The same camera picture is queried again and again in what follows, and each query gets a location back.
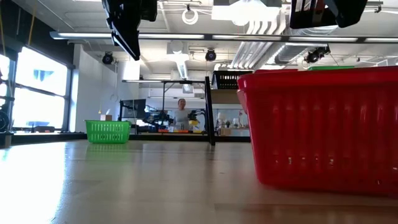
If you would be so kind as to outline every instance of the person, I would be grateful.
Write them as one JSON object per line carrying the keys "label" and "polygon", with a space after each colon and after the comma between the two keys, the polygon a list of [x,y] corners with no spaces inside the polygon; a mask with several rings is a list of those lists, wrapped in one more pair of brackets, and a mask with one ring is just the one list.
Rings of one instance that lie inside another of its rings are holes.
{"label": "person", "polygon": [[174,112],[174,128],[177,130],[189,130],[189,110],[185,109],[185,99],[178,100],[178,110]]}

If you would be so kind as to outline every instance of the box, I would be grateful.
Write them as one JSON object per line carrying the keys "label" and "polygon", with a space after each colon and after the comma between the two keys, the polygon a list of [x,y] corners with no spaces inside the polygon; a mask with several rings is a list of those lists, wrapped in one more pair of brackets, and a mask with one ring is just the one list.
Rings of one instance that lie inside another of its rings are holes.
{"label": "box", "polygon": [[112,121],[112,115],[101,114],[101,121]]}

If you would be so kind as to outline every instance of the red basket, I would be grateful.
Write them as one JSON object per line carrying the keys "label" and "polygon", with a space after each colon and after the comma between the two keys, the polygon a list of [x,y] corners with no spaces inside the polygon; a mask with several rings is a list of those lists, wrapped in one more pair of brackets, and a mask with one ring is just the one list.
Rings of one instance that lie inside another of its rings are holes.
{"label": "red basket", "polygon": [[243,75],[260,182],[398,195],[398,67]]}

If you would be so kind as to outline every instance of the ceiling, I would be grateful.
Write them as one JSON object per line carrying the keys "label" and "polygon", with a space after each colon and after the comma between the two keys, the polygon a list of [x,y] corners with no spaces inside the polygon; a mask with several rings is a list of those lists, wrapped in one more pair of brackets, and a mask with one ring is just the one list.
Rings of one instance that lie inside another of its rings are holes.
{"label": "ceiling", "polygon": [[[74,0],[13,0],[28,12],[33,12],[36,7],[36,16],[55,30],[60,32],[110,32],[106,26],[106,15],[100,2],[74,1]],[[398,11],[398,1],[384,0],[383,10]],[[213,0],[201,0],[201,6],[192,6],[193,9],[211,10]],[[183,5],[164,5],[164,9],[183,9]],[[231,21],[213,21],[211,16],[199,13],[198,22],[187,25],[182,21],[182,11],[158,11],[155,22],[142,21],[139,27],[141,32],[173,32],[173,33],[212,33],[212,34],[242,34],[248,26],[236,26]],[[398,14],[380,12],[365,12],[361,21],[349,28],[337,29],[332,35],[376,35],[398,36],[398,26],[392,22],[398,20]],[[164,40],[140,40],[141,45],[141,73],[170,73],[176,70],[175,62],[166,60],[167,42]],[[129,56],[119,47],[113,47],[110,40],[91,40],[84,42],[84,49],[91,55],[101,58],[105,51],[114,52],[118,60],[129,60]],[[212,70],[215,63],[205,62],[205,53],[208,48],[214,48],[217,60],[232,60],[240,46],[239,42],[209,42],[191,41],[188,48],[193,55],[186,62],[189,70]],[[398,55],[396,45],[354,45],[331,44],[332,57],[327,57],[319,62],[319,65],[357,65],[365,63],[372,65],[384,60],[387,56]],[[299,68],[302,57],[292,62]]]}

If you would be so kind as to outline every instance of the cardboard box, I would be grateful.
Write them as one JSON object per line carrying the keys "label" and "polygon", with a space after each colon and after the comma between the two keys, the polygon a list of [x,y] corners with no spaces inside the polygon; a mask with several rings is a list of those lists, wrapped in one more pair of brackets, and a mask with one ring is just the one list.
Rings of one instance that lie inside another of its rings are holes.
{"label": "cardboard box", "polygon": [[112,121],[112,115],[101,114],[101,121]]}

